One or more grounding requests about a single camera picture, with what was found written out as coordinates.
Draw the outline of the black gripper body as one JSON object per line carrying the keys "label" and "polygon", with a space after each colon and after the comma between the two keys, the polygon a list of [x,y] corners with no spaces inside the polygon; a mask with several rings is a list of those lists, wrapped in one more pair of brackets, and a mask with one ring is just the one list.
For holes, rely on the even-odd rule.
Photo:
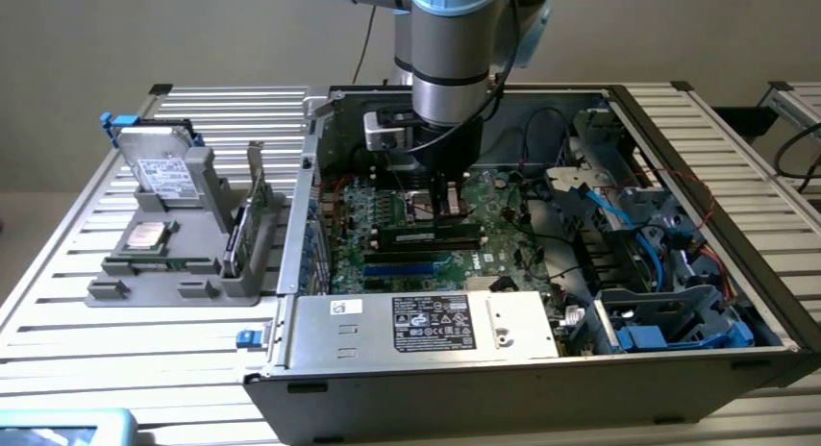
{"label": "black gripper body", "polygon": [[427,144],[446,132],[447,137],[419,151],[419,163],[443,175],[462,175],[476,162],[480,151],[483,120],[475,118],[454,128],[424,125],[419,128],[419,144]]}

